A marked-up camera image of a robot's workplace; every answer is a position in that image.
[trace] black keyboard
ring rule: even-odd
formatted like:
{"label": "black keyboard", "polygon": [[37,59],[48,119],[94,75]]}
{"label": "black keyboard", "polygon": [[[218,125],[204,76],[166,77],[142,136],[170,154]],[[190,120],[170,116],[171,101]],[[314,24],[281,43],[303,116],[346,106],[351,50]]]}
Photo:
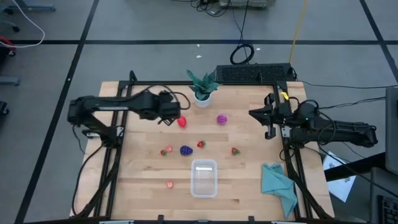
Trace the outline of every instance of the black keyboard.
{"label": "black keyboard", "polygon": [[216,68],[217,81],[274,82],[294,81],[289,63],[219,65]]}
{"label": "black keyboard", "polygon": [[398,224],[398,200],[377,196],[378,214],[380,224]]}

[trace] yellow cable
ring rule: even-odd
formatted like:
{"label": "yellow cable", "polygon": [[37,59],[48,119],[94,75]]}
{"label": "yellow cable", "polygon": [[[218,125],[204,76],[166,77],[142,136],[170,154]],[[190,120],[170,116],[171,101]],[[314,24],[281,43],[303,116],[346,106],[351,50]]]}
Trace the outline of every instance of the yellow cable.
{"label": "yellow cable", "polygon": [[296,44],[296,39],[299,36],[299,32],[300,32],[300,29],[301,29],[301,23],[303,22],[304,15],[305,15],[305,10],[307,9],[307,3],[308,3],[308,0],[304,0],[304,6],[303,6],[303,9],[301,10],[301,13],[300,13],[300,20],[298,21],[298,24],[297,24],[297,27],[296,27],[296,32],[295,32],[294,38],[293,38],[292,49],[290,50],[290,57],[289,57],[289,63],[290,64],[292,64],[294,47],[295,47],[295,44]]}

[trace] clear plastic container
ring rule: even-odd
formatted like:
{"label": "clear plastic container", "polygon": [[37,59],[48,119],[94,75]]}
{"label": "clear plastic container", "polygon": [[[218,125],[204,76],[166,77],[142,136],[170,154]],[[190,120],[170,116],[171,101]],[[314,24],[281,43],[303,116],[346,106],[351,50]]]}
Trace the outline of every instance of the clear plastic container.
{"label": "clear plastic container", "polygon": [[217,195],[217,163],[213,159],[195,159],[191,165],[191,194],[197,198]]}

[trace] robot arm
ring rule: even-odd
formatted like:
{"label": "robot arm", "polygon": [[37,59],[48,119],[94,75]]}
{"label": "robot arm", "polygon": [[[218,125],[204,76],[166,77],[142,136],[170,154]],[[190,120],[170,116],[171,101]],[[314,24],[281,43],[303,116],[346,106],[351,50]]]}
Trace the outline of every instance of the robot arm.
{"label": "robot arm", "polygon": [[350,142],[357,146],[373,147],[377,144],[376,127],[362,122],[333,121],[329,117],[324,119],[317,106],[304,101],[293,113],[289,102],[273,107],[274,94],[269,94],[265,100],[265,107],[251,110],[249,114],[263,126],[268,126],[266,139],[276,136],[273,124],[285,127],[282,131],[290,145],[303,147],[310,141],[317,142]]}
{"label": "robot arm", "polygon": [[173,94],[162,91],[158,95],[149,90],[141,91],[131,97],[84,96],[71,100],[68,121],[72,125],[84,125],[99,134],[104,146],[115,147],[120,133],[115,127],[108,127],[93,116],[95,111],[132,111],[140,119],[155,120],[171,125],[180,117],[180,103],[172,102]]}

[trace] teal cloth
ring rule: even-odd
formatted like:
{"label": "teal cloth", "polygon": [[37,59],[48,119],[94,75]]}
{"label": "teal cloth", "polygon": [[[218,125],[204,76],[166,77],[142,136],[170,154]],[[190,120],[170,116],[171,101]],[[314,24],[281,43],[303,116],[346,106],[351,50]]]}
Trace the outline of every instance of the teal cloth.
{"label": "teal cloth", "polygon": [[284,175],[280,164],[262,165],[261,193],[280,196],[286,219],[297,204],[294,182]]}

